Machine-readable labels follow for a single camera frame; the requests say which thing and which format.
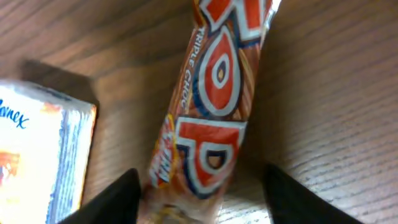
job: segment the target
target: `candy bar wrapper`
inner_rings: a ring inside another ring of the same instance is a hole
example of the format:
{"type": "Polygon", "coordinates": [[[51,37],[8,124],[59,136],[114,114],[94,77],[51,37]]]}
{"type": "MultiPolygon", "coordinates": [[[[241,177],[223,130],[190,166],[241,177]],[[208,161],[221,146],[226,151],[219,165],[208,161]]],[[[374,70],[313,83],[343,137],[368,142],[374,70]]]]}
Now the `candy bar wrapper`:
{"type": "Polygon", "coordinates": [[[0,81],[0,223],[57,223],[80,206],[96,107],[0,81]]]}
{"type": "Polygon", "coordinates": [[[238,158],[280,1],[194,0],[195,29],[160,130],[139,223],[212,223],[238,158]]]}

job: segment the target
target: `tissue box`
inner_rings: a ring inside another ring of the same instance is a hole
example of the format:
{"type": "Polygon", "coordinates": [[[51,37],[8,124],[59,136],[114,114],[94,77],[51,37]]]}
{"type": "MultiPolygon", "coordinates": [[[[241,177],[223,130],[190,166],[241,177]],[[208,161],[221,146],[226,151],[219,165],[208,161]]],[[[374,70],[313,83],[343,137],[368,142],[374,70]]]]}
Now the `tissue box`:
{"type": "Polygon", "coordinates": [[[57,223],[79,209],[96,106],[0,81],[0,223],[57,223]]]}

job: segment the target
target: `logo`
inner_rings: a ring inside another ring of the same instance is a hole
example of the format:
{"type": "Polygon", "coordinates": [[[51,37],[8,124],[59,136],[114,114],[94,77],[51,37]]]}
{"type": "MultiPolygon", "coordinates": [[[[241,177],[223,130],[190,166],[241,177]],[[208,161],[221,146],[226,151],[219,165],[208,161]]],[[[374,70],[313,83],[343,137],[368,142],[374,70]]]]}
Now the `logo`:
{"type": "Polygon", "coordinates": [[[12,122],[17,124],[17,128],[25,129],[26,128],[26,121],[29,118],[25,118],[24,114],[19,111],[15,111],[8,106],[3,105],[3,100],[0,99],[0,118],[7,118],[10,119],[12,122]]]}
{"type": "Polygon", "coordinates": [[[213,195],[232,173],[246,122],[179,117],[177,148],[189,189],[200,199],[213,195]]]}
{"type": "Polygon", "coordinates": [[[170,182],[177,163],[174,121],[171,114],[164,119],[159,140],[155,145],[149,175],[154,187],[163,187],[170,182]]]}

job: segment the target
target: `crinkled plastic wrapper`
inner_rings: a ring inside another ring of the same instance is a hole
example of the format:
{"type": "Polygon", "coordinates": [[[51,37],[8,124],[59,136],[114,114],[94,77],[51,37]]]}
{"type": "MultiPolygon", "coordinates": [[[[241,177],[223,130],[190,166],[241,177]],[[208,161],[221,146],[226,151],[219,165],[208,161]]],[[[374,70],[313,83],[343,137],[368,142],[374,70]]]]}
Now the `crinkled plastic wrapper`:
{"type": "Polygon", "coordinates": [[[80,207],[92,104],[0,80],[0,223],[57,223],[80,207]]]}
{"type": "Polygon", "coordinates": [[[155,145],[138,223],[216,221],[279,3],[193,1],[195,29],[155,145]]]}

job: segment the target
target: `brand logo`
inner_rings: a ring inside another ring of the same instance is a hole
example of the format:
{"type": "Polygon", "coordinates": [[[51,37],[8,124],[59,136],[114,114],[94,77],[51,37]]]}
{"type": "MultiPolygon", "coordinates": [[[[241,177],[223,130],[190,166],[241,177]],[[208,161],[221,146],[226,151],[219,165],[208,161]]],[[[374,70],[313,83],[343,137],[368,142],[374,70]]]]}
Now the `brand logo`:
{"type": "Polygon", "coordinates": [[[4,106],[2,99],[0,99],[0,118],[10,119],[12,122],[17,124],[17,128],[21,129],[26,128],[25,123],[29,120],[29,118],[24,117],[23,113],[13,110],[9,106],[4,106]]]}
{"type": "Polygon", "coordinates": [[[258,49],[266,7],[266,0],[199,3],[209,32],[193,70],[192,98],[205,119],[179,117],[175,135],[188,188],[200,199],[219,191],[236,163],[246,122],[227,117],[239,106],[245,75],[252,75],[244,51],[258,49]]]}
{"type": "Polygon", "coordinates": [[[149,175],[152,185],[163,187],[170,182],[177,162],[175,146],[174,120],[171,114],[166,116],[159,140],[155,145],[154,156],[150,164],[149,175]]]}

